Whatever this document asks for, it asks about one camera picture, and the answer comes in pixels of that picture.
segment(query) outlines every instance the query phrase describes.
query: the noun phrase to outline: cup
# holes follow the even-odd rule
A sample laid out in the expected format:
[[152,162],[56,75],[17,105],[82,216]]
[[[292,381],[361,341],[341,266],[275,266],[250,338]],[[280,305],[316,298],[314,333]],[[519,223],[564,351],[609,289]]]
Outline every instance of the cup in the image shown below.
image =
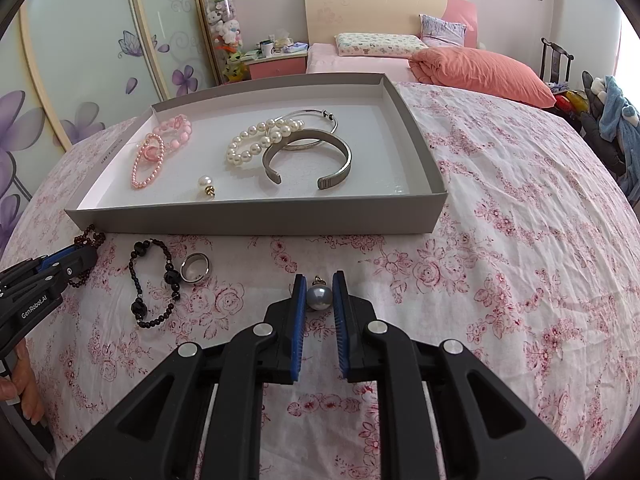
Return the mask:
[[273,41],[261,41],[260,50],[263,57],[273,57]]

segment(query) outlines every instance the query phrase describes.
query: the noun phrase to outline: beige headboard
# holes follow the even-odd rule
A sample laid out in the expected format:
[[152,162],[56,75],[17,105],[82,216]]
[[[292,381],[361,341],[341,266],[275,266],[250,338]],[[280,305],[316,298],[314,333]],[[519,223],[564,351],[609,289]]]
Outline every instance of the beige headboard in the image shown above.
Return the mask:
[[466,23],[478,40],[476,6],[465,0],[305,0],[309,44],[333,43],[340,32],[420,34],[420,14]]

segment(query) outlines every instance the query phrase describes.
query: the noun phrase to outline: floral bedsheet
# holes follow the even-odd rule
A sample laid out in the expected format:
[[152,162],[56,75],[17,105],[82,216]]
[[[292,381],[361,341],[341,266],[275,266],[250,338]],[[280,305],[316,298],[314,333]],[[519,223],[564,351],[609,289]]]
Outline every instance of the floral bedsheet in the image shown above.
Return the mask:
[[[86,286],[29,336],[56,452],[49,468],[176,345],[210,346],[262,319],[294,274],[346,273],[350,292],[412,338],[457,338],[592,471],[640,402],[640,227],[582,139],[543,111],[459,89],[398,84],[450,197],[433,234],[168,236],[174,258],[212,254],[169,322],[137,328],[127,273],[140,236],[107,235]],[[5,268],[52,253],[79,230],[63,211],[127,124],[76,144],[43,183],[7,246]],[[153,251],[136,272],[155,316],[169,291]],[[339,378],[332,311],[306,315],[300,381],[269,384],[261,478],[379,478],[375,384]]]

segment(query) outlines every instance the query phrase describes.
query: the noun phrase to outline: silver screw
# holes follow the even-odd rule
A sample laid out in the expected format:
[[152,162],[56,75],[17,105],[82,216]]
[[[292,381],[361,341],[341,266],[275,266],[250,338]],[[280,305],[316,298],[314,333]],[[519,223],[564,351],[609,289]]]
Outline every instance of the silver screw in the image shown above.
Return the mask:
[[445,352],[454,355],[462,353],[462,351],[465,349],[462,346],[462,343],[457,339],[447,339],[442,347],[444,348]]
[[370,321],[367,325],[367,328],[369,329],[369,332],[372,332],[374,334],[384,334],[388,330],[388,326],[386,325],[386,323],[379,320]]
[[195,343],[183,343],[178,346],[178,355],[180,357],[193,357],[198,352],[198,347]]
[[273,326],[271,326],[269,323],[258,323],[256,326],[254,326],[254,334],[260,337],[271,335],[272,332]]

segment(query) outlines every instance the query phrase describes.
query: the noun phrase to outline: nightstand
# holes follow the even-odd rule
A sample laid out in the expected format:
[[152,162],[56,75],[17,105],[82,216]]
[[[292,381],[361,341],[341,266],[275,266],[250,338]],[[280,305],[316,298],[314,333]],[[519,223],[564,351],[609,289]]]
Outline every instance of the nightstand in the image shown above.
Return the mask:
[[273,54],[273,57],[252,59],[244,64],[249,67],[251,79],[303,74],[306,72],[306,50],[293,54]]

